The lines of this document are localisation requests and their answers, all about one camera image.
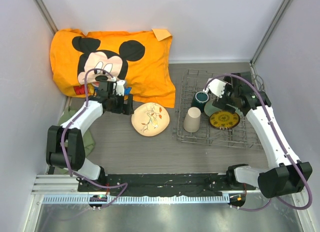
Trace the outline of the beige tumbler cup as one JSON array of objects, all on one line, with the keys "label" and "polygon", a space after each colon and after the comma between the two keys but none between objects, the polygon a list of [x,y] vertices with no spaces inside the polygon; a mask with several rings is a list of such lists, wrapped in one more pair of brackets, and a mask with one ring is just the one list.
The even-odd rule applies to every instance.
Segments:
[{"label": "beige tumbler cup", "polygon": [[191,107],[185,116],[183,128],[190,133],[196,132],[200,128],[201,111],[197,107]]}]

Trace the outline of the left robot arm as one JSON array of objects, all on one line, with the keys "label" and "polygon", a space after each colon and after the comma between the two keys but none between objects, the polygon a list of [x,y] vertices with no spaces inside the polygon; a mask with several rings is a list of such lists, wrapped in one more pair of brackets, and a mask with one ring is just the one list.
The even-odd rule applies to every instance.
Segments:
[{"label": "left robot arm", "polygon": [[87,95],[74,116],[59,126],[51,126],[47,132],[47,164],[66,169],[97,192],[107,188],[107,176],[103,167],[86,158],[83,136],[105,112],[133,114],[133,95],[125,80],[102,80],[96,95]]}]

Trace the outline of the grey wire dish rack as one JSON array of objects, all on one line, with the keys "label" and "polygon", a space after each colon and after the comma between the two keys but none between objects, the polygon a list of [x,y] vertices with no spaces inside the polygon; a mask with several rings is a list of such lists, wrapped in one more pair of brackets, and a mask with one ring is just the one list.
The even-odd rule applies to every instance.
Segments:
[{"label": "grey wire dish rack", "polygon": [[[215,129],[209,123],[210,117],[205,115],[204,112],[200,117],[200,127],[198,131],[190,133],[184,129],[184,119],[187,111],[191,107],[193,96],[198,91],[203,90],[207,80],[214,76],[216,76],[216,74],[195,69],[189,69],[183,75],[180,91],[181,98],[176,110],[176,112],[178,112],[177,127],[175,128],[177,139],[182,142],[196,144],[262,149],[262,145],[254,128],[238,109],[235,112],[240,116],[240,123],[232,129]],[[213,94],[210,94],[209,97],[209,100],[215,99]]]}]

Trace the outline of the cream bird plate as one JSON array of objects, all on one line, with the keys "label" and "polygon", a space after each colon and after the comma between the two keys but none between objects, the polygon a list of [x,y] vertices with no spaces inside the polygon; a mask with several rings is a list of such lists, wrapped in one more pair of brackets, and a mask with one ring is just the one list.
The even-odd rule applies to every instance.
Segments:
[{"label": "cream bird plate", "polygon": [[169,113],[157,103],[145,103],[139,106],[131,116],[133,128],[146,137],[160,134],[167,128],[169,123]]}]

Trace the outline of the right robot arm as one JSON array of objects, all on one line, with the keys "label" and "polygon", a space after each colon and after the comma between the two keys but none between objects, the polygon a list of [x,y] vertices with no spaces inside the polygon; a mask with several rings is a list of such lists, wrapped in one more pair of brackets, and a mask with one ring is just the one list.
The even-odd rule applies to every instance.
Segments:
[{"label": "right robot arm", "polygon": [[230,166],[226,185],[233,190],[243,184],[258,188],[270,199],[306,189],[313,169],[302,162],[284,137],[274,115],[271,101],[252,83],[249,72],[225,74],[207,81],[205,92],[216,96],[213,105],[228,112],[240,110],[256,132],[265,152],[268,168],[256,169],[241,164]]}]

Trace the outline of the yellow brown patterned plate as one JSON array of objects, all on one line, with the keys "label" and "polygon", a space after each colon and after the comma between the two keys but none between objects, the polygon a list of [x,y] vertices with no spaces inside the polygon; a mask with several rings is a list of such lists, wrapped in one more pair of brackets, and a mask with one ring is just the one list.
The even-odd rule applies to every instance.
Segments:
[{"label": "yellow brown patterned plate", "polygon": [[229,130],[236,127],[240,123],[240,116],[237,113],[230,113],[220,110],[213,113],[209,118],[209,123],[219,130]]}]

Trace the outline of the light green flower plate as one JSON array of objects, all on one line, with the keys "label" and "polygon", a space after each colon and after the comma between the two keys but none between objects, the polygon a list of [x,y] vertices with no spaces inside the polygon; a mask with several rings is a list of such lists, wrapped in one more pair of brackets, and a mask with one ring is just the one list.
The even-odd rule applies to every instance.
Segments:
[{"label": "light green flower plate", "polygon": [[204,106],[204,113],[208,117],[212,116],[214,113],[216,113],[218,111],[221,111],[221,109],[213,106],[214,102],[215,102],[215,100],[212,99],[209,102],[207,102],[206,105]]}]

